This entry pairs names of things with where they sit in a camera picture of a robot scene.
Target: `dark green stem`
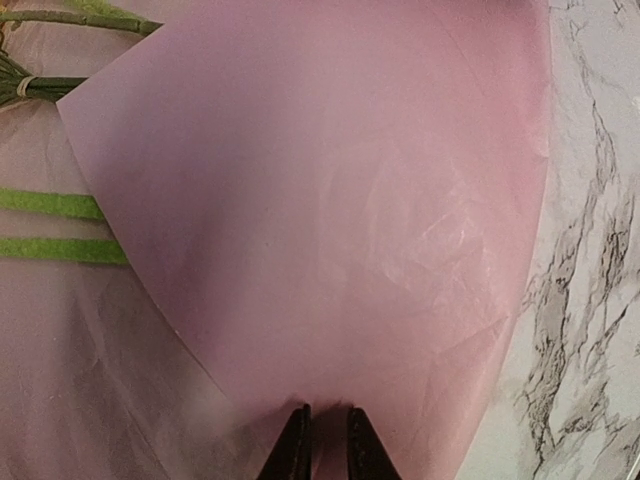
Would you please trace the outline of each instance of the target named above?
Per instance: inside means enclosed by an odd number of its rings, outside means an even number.
[[[114,18],[82,13],[54,12],[47,10],[7,11],[0,13],[0,23],[4,22],[50,22],[85,27],[107,28],[147,36],[162,26],[161,23],[135,18]]]

